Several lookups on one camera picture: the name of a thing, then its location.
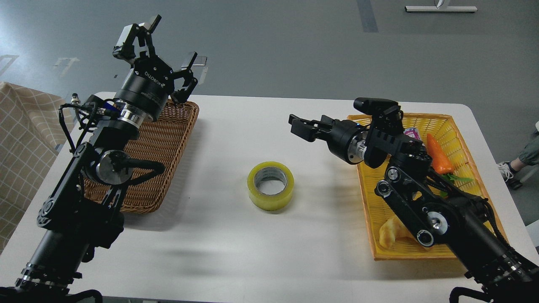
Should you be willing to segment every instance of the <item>orange carrot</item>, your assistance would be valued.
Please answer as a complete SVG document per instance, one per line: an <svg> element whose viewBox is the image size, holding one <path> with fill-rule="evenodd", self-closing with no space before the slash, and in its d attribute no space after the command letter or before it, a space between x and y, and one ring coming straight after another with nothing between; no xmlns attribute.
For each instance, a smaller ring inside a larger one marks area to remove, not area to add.
<svg viewBox="0 0 539 303"><path fill-rule="evenodd" d="M449 157L431 134L427 134L427 153L432 157L432 167L437 173L443 175L452 173L455 170Z"/></svg>

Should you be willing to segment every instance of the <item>white table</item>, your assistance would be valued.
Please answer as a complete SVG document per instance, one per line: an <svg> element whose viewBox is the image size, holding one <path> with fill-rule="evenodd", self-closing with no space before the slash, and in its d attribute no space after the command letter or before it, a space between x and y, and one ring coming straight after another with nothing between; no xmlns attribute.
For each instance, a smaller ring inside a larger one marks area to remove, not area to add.
<svg viewBox="0 0 539 303"><path fill-rule="evenodd" d="M351 100L194 95L200 115L162 206L127 215L109 250L81 264L71 293L216 302L447 302L453 287L479 289L457 260L373 261L356 168L325 142L290 133L288 115L345 119ZM452 115L509 242L535 263L517 208L470 109L402 102L404 112ZM11 286L44 230L35 218L70 156L64 148L0 257L0 285ZM278 161L295 178L294 197L278 214L255 207L246 177Z"/></svg>

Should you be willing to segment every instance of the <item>sneaker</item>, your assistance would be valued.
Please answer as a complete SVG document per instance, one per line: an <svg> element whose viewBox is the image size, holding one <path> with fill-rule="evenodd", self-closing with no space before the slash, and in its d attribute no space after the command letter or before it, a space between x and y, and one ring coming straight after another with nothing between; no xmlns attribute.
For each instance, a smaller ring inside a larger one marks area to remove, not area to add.
<svg viewBox="0 0 539 303"><path fill-rule="evenodd" d="M509 179L515 176L515 174L513 174L509 169L509 165L507 164L507 162L498 163L498 170L500 171L500 175L502 175L502 178L505 182L509 181Z"/></svg>

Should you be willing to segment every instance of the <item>brown wicker basket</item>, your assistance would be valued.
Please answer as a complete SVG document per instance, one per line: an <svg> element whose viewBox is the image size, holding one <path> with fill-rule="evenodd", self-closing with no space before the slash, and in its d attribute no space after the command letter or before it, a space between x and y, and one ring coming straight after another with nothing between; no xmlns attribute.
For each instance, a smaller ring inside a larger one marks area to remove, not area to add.
<svg viewBox="0 0 539 303"><path fill-rule="evenodd" d="M168 100L156 122L141 125L139 139L129 141L124 151L131 158L163 163L165 172L142 184L130 186L121 211L143 214L156 211L161 206L197 117L196 103L175 105ZM135 168L133 178L147 172ZM101 203L109 186L88 179L84 184L86 197Z"/></svg>

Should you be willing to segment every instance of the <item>wicker basket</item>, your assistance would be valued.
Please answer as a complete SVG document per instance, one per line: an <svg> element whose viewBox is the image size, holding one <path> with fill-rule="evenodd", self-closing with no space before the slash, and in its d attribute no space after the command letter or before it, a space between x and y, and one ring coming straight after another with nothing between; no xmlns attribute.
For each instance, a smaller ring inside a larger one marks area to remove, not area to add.
<svg viewBox="0 0 539 303"><path fill-rule="evenodd" d="M175 105L167 101L156 122L144 122L140 127L138 140L129 141L124 151L132 158L159 161L165 165L165 172L142 184L130 186L123 201L121 211L139 214L156 211L170 186L178 162L198 117L196 103ZM135 168L133 178L147 170ZM101 203L109 186L85 180L85 195L88 199Z"/></svg>
<svg viewBox="0 0 539 303"><path fill-rule="evenodd" d="M370 123L370 116L367 115L350 115L348 119L354 120L362 125ZM462 136L453 121L453 117L440 114L410 114L405 113L403 117L404 128L416 127L419 129L419 135L422 139L430 133L440 143L443 151L449 156L451 162L455 166L454 174L459 177L471 178L473 181L456 182L455 186L459 189L473 195L489 198L487 190L483 185L481 176L477 171L477 167L469 153L468 148ZM456 258L453 252L447 245L435 245L426 249L419 245L416 241L408 238L398 239L394 245L385 249L379 244L380 227L394 215L386 202L375 195L374 188L376 183L383 179L385 168L388 164L386 160L384 164L376 169L372 169L365 165L364 162L357 165L357 172L360 178L360 186L363 195L363 209L365 212L365 221L367 223L367 231L369 233L369 243L371 246L372 256L375 260L395 260L395 259L454 259ZM431 188L435 194L440 191ZM500 231L505 236L501 223L496 215L496 224Z"/></svg>

